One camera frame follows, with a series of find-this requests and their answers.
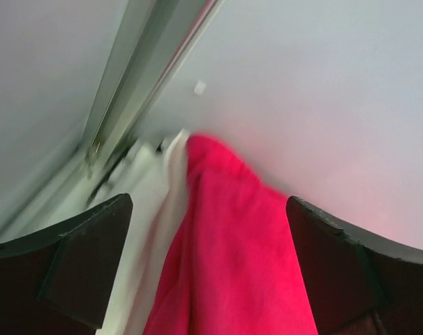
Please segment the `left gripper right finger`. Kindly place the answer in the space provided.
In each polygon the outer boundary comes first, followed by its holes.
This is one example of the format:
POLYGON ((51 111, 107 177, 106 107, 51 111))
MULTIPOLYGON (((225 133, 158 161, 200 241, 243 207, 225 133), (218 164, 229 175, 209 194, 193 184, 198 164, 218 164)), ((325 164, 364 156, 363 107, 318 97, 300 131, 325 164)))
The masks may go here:
POLYGON ((423 334, 423 250, 299 197, 285 211, 319 334, 423 334))

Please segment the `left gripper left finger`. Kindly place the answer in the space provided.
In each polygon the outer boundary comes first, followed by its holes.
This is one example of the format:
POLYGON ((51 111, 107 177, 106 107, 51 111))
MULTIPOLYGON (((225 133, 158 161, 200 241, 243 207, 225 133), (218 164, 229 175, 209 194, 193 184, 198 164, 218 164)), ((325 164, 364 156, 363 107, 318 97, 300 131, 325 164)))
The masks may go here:
POLYGON ((95 334, 131 221, 130 195, 0 244, 0 334, 95 334))

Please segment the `magenta t shirt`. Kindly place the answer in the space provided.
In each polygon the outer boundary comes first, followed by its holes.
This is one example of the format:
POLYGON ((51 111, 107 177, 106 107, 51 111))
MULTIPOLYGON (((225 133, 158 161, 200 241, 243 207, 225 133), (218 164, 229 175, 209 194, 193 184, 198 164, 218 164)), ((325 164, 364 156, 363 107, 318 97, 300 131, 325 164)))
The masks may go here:
POLYGON ((286 197, 215 139, 186 148, 188 209, 144 332, 315 334, 286 197))

